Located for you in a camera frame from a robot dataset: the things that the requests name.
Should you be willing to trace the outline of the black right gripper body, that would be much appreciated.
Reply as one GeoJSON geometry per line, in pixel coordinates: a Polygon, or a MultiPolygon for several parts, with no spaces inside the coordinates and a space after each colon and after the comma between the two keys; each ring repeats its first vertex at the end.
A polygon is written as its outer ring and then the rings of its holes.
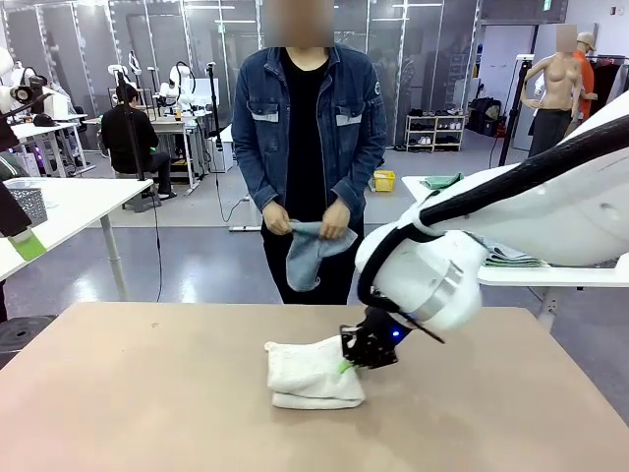
{"type": "Polygon", "coordinates": [[[371,349],[394,351],[407,336],[408,329],[380,308],[366,307],[365,319],[357,325],[358,339],[371,349]]]}

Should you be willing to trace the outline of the person's right hand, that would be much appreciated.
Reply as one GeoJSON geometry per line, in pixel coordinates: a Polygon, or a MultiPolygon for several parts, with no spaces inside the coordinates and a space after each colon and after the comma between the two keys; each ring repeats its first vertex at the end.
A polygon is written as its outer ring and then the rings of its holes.
{"type": "Polygon", "coordinates": [[[290,217],[286,209],[275,201],[271,201],[263,208],[262,218],[272,234],[282,236],[291,232],[290,217]]]}

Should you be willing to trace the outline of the person's left hand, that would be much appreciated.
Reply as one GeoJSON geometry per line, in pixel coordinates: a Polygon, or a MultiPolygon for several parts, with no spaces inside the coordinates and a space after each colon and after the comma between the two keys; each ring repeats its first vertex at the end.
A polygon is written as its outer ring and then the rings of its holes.
{"type": "Polygon", "coordinates": [[[323,214],[320,237],[327,240],[341,238],[348,229],[351,213],[348,207],[336,200],[323,214]]]}

